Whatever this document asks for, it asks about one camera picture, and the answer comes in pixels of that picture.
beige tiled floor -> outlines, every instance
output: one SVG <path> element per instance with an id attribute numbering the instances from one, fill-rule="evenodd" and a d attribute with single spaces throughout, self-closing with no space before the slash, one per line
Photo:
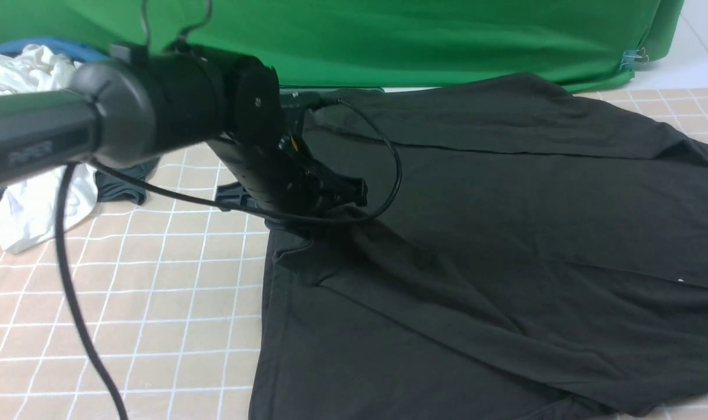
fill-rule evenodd
<path id="1" fill-rule="evenodd" d="M 708 90 L 588 96 L 708 143 Z M 206 146 L 168 155 L 151 179 L 205 198 L 232 180 Z M 69 232 L 90 333 L 132 418 L 247 418 L 267 239 L 258 218 L 154 195 L 140 208 L 101 205 Z M 0 420 L 115 417 L 71 324 L 52 245 L 0 248 Z M 708 419 L 708 396 L 650 418 Z"/>

green backdrop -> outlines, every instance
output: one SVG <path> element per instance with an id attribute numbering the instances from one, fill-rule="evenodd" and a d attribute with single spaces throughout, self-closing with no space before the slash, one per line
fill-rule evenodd
<path id="1" fill-rule="evenodd" d="M 622 85 L 626 50 L 668 52 L 684 0 L 214 0 L 191 41 L 274 66 L 285 85 L 442 86 L 534 72 L 570 90 Z M 0 0 L 0 42 L 143 40 L 140 0 Z M 151 0 L 154 48 L 203 0 Z"/>

black t-shirt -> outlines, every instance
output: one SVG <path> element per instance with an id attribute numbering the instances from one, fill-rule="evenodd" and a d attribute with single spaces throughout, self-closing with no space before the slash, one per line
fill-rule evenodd
<path id="1" fill-rule="evenodd" d="M 708 391 L 707 145 L 532 75 L 339 95 L 399 144 L 401 192 L 378 223 L 271 233 L 253 420 L 574 420 Z M 385 199 L 355 114 L 305 138 Z"/>

black cable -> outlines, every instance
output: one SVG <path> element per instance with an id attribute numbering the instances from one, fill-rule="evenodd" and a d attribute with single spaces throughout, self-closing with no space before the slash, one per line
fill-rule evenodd
<path id="1" fill-rule="evenodd" d="M 68 199 L 68 188 L 71 186 L 71 179 L 74 177 L 75 169 L 76 164 L 66 165 L 66 168 L 63 171 L 63 177 L 61 178 L 61 184 L 58 187 L 58 194 L 55 197 L 55 253 L 57 253 L 58 256 L 58 270 L 61 274 L 63 293 L 65 294 L 66 301 L 68 302 L 68 308 L 71 309 L 71 317 L 74 320 L 76 331 L 79 332 L 79 338 L 81 339 L 81 344 L 84 345 L 86 356 L 89 357 L 89 361 L 92 363 L 92 366 L 95 367 L 95 370 L 97 370 L 102 382 L 107 387 L 107 391 L 109 391 L 110 396 L 113 398 L 113 402 L 118 410 L 120 420 L 128 420 L 128 413 L 125 409 L 125 404 L 123 403 L 121 394 L 118 391 L 118 386 L 116 386 L 113 378 L 110 377 L 105 365 L 102 364 L 102 360 L 97 354 L 95 345 L 92 343 L 92 337 L 89 336 L 89 330 L 86 329 L 86 322 L 84 322 L 84 316 L 82 316 L 81 313 L 79 300 L 76 298 L 74 282 L 73 279 L 71 279 L 71 267 L 68 265 L 64 222 L 66 214 L 66 200 Z"/>
<path id="2" fill-rule="evenodd" d="M 213 1 L 206 0 L 204 8 L 206 11 L 206 14 L 204 15 L 204 19 L 200 22 L 197 22 L 196 24 L 191 24 L 191 26 L 186 26 L 180 32 L 178 32 L 177 44 L 185 45 L 186 43 L 188 43 L 188 35 L 191 32 L 195 31 L 196 29 L 201 29 L 202 27 L 206 26 L 209 22 L 211 22 L 211 19 L 213 17 Z"/>
<path id="3" fill-rule="evenodd" d="M 351 109 L 351 111 L 355 112 L 362 119 L 364 119 L 364 121 L 367 124 L 369 124 L 370 127 L 372 127 L 372 129 L 375 130 L 375 132 L 382 138 L 383 143 L 385 143 L 385 146 L 388 147 L 388 150 L 393 155 L 393 160 L 396 165 L 396 180 L 393 183 L 393 188 L 390 190 L 390 194 L 388 195 L 388 198 L 382 203 L 382 205 L 380 205 L 380 207 L 377 208 L 377 210 L 375 210 L 375 212 L 370 213 L 369 215 L 367 215 L 363 218 L 356 218 L 356 219 L 349 219 L 349 220 L 314 218 L 314 217 L 309 217 L 309 216 L 288 215 L 287 213 L 272 212 L 269 210 L 263 210 L 262 208 L 248 207 L 247 205 L 236 205 L 236 204 L 217 202 L 217 201 L 214 201 L 211 199 L 202 199 L 202 198 L 198 198 L 198 197 L 192 197 L 192 196 L 189 196 L 186 194 L 181 194 L 181 193 L 177 193 L 174 191 L 166 190 L 164 188 L 159 188 L 153 184 L 146 183 L 146 181 L 141 181 L 140 179 L 136 179 L 136 178 L 132 178 L 131 176 L 123 175 L 122 173 L 119 173 L 118 171 L 113 170 L 113 168 L 107 167 L 107 166 L 101 164 L 97 160 L 93 160 L 92 162 L 90 162 L 90 165 L 92 165 L 93 167 L 102 171 L 103 173 L 106 173 L 107 175 L 113 176 L 114 178 L 120 179 L 121 181 L 125 181 L 125 183 L 130 183 L 130 184 L 133 184 L 137 187 L 143 188 L 146 191 L 151 191 L 154 194 L 160 194 L 165 197 L 174 198 L 176 200 L 182 200 L 182 201 L 186 201 L 186 202 L 192 202 L 194 204 L 208 205 L 208 207 L 216 207 L 216 208 L 220 208 L 222 210 L 236 210 L 238 212 L 249 213 L 250 215 L 260 216 L 261 218 L 268 218 L 268 219 L 271 219 L 274 221 L 307 223 L 307 224 L 328 225 L 328 226 L 370 222 L 370 221 L 378 218 L 384 212 L 386 212 L 386 210 L 388 210 L 390 205 L 393 204 L 393 201 L 396 199 L 396 196 L 398 195 L 398 191 L 400 189 L 401 181 L 403 178 L 403 165 L 402 165 L 402 162 L 400 159 L 400 155 L 398 154 L 398 150 L 396 149 L 396 147 L 393 145 L 393 142 L 389 140 L 388 136 L 385 133 L 383 133 L 383 131 L 380 130 L 379 127 L 377 127 L 377 124 L 375 124 L 375 122 L 372 121 L 372 119 L 370 119 L 366 114 L 364 114 L 363 111 L 358 109 L 353 104 L 347 103 L 346 101 L 342 101 L 340 99 L 335 99 L 335 101 L 330 104 L 342 104 L 342 106 L 348 107 L 349 109 Z"/>
<path id="4" fill-rule="evenodd" d="M 311 218 L 306 216 L 298 215 L 285 215 L 284 213 L 269 212 L 268 210 L 263 210 L 262 208 L 252 208 L 246 207 L 245 205 L 231 205 L 216 202 L 210 199 L 202 199 L 198 197 L 191 197 L 185 194 L 176 193 L 174 191 L 169 191 L 164 188 L 159 188 L 157 186 L 152 186 L 152 184 L 146 183 L 136 178 L 132 178 L 127 175 L 123 175 L 113 168 L 106 167 L 105 165 L 93 160 L 90 164 L 97 168 L 98 170 L 106 173 L 107 175 L 113 176 L 114 178 L 126 181 L 126 183 L 133 184 L 137 187 L 141 187 L 147 191 L 151 191 L 155 194 L 161 194 L 166 197 L 174 198 L 176 200 L 183 200 L 186 202 L 193 202 L 196 204 L 209 205 L 210 207 L 218 207 L 224 210 L 237 210 L 240 212 L 250 213 L 251 215 L 257 215 L 261 217 L 271 218 L 277 221 L 288 221 L 288 222 L 299 222 L 299 223 L 310 223 L 310 224 L 322 224 L 322 225 L 341 225 L 341 224 L 352 224 L 352 223 L 363 223 L 367 221 L 374 220 L 378 216 L 382 215 L 396 198 L 398 191 L 400 189 L 400 184 L 403 178 L 403 168 L 398 154 L 398 150 L 393 145 L 393 142 L 389 140 L 388 136 L 377 127 L 364 112 L 358 109 L 351 103 L 342 101 L 340 99 L 335 100 L 330 104 L 341 104 L 341 106 L 346 106 L 351 111 L 355 112 L 362 119 L 364 119 L 367 124 L 369 124 L 375 132 L 381 136 L 383 143 L 388 147 L 390 153 L 393 155 L 393 159 L 396 164 L 396 181 L 393 183 L 393 188 L 390 190 L 388 199 L 386 199 L 380 207 L 378 207 L 375 212 L 367 215 L 363 218 L 357 218 L 352 220 L 337 220 L 337 219 L 325 219 L 325 218 Z M 58 256 L 58 269 L 61 274 L 61 282 L 63 284 L 63 293 L 65 294 L 66 301 L 68 302 L 68 307 L 71 309 L 71 317 L 74 320 L 74 325 L 76 326 L 76 331 L 79 333 L 79 338 L 81 339 L 82 345 L 84 345 L 84 350 L 86 351 L 86 356 L 89 357 L 89 361 L 92 366 L 95 367 L 97 373 L 100 375 L 102 382 L 105 384 L 107 391 L 109 392 L 113 403 L 116 405 L 118 410 L 118 417 L 120 420 L 128 420 L 128 413 L 125 409 L 125 404 L 123 402 L 122 396 L 118 391 L 118 386 L 110 377 L 105 365 L 103 364 L 100 356 L 97 354 L 95 345 L 92 342 L 92 337 L 89 336 L 89 330 L 86 328 L 86 322 L 84 321 L 84 316 L 81 313 L 81 307 L 79 306 L 79 300 L 76 298 L 76 289 L 74 289 L 74 282 L 71 278 L 71 268 L 68 265 L 68 255 L 66 254 L 66 244 L 65 244 L 65 208 L 66 200 L 68 199 L 68 188 L 71 185 L 71 179 L 74 176 L 74 170 L 76 169 L 76 164 L 68 164 L 63 172 L 63 177 L 61 178 L 61 184 L 58 187 L 58 194 L 55 198 L 55 253 Z"/>
<path id="5" fill-rule="evenodd" d="M 151 47 L 151 27 L 149 26 L 149 16 L 146 10 L 149 0 L 141 0 L 141 28 L 144 30 L 144 46 L 146 50 Z"/>

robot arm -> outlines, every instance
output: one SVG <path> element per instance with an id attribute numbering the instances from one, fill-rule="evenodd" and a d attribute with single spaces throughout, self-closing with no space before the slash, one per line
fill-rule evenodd
<path id="1" fill-rule="evenodd" d="M 0 184 L 68 162 L 129 167 L 207 141 L 263 210 L 318 217 L 365 205 L 362 179 L 333 173 L 287 128 L 284 107 L 327 104 L 314 93 L 282 104 L 276 71 L 252 56 L 183 44 L 150 57 L 117 44 L 66 90 L 0 96 Z"/>

